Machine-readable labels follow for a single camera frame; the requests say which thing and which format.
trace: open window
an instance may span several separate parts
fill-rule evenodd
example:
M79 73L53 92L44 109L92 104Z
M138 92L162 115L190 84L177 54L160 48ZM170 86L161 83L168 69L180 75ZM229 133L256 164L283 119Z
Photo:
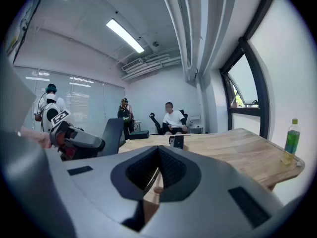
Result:
M245 38L239 39L238 46L220 72L227 98L228 129L238 124L233 119L237 117L234 114L240 114L244 128L249 129L247 122L250 121L252 128L258 128L254 132L267 138L269 101L266 83L261 66Z

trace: plastic bottle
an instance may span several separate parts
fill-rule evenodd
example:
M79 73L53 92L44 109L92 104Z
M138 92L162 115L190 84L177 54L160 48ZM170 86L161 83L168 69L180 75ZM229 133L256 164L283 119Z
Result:
M286 138L286 144L285 149L282 157L282 162L286 165L289 165L292 163L297 145L299 140L299 127L297 125L298 121L297 119L292 120L292 126L289 127L287 132L287 138Z

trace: standing person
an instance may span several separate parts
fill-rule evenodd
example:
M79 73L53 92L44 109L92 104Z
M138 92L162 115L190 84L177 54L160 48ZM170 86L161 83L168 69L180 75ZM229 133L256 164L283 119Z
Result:
M168 132L165 135L175 135L187 133L185 118L179 110L173 110L173 103L167 102L165 104L167 114L164 116L163 127L168 127Z
M55 99L57 89L54 84L49 84L45 91L46 97L42 98L44 94L42 95L39 100L37 112L34 113L35 121L42 121L42 112L48 103L55 103L59 106L60 111L64 111L66 109L65 101L62 98L58 97L57 100Z
M132 107L128 104L128 99L124 98L121 100L121 105L118 111L118 118L127 118L129 119L124 122L123 132L124 139L129 139L129 132L134 132L134 119L132 113Z

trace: wooden object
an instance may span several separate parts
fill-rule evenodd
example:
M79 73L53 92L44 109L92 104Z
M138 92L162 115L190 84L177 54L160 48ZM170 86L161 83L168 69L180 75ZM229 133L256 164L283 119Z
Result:
M150 135L147 139L127 140L119 153L151 145L169 146L169 137ZM184 150L225 161L271 189L279 182L295 178L305 167L297 156L290 165L283 164L281 147L242 128L216 134L186 134L184 141ZM161 176L157 180L153 187L162 187ZM158 194L153 189L144 199L158 203Z

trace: black sleeve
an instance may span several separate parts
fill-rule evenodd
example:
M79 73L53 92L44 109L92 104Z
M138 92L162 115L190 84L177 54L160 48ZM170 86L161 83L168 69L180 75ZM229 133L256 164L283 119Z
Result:
M181 119L180 121L182 122L183 125L186 125L185 118Z

